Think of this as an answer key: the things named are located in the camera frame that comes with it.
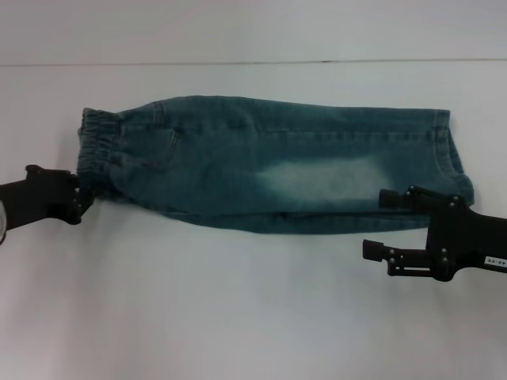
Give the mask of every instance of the denim jeans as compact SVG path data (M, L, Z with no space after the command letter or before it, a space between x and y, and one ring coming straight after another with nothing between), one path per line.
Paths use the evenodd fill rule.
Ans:
M449 111L178 97L119 113L86 108L83 185L202 226L280 234L404 230L428 219L378 208L410 184L472 204Z

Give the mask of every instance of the elastic waistband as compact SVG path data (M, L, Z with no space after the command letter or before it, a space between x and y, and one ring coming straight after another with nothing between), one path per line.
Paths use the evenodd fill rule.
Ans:
M108 176L112 146L119 134L115 113L85 108L78 131L81 150L78 176L82 187L90 187L99 194L112 190Z

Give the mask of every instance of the folded jeans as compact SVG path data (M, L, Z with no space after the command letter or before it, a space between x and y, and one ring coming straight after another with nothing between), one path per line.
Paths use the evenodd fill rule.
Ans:
M378 207L410 184L474 201L449 111L177 97L86 108L78 175L111 201L202 226L347 234L428 225Z

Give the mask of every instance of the blue denim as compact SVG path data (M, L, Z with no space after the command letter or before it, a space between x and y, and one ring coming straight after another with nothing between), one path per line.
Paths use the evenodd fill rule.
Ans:
M378 208L410 184L473 203L449 111L177 97L119 113L86 108L85 186L202 226L280 234L405 230L428 219Z

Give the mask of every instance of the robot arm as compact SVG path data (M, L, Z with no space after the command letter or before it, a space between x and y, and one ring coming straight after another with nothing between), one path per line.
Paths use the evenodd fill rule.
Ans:
M26 167L26 179L0 185L0 236L46 218L79 224L92 205L94 194L79 187L76 175L66 170Z
M379 205L430 217L426 249L363 242L363 258L385 260L389 276L450 281L457 271L470 267L507 273L507 219L473 212L462 196L446 196L416 186L410 186L403 195L380 191Z

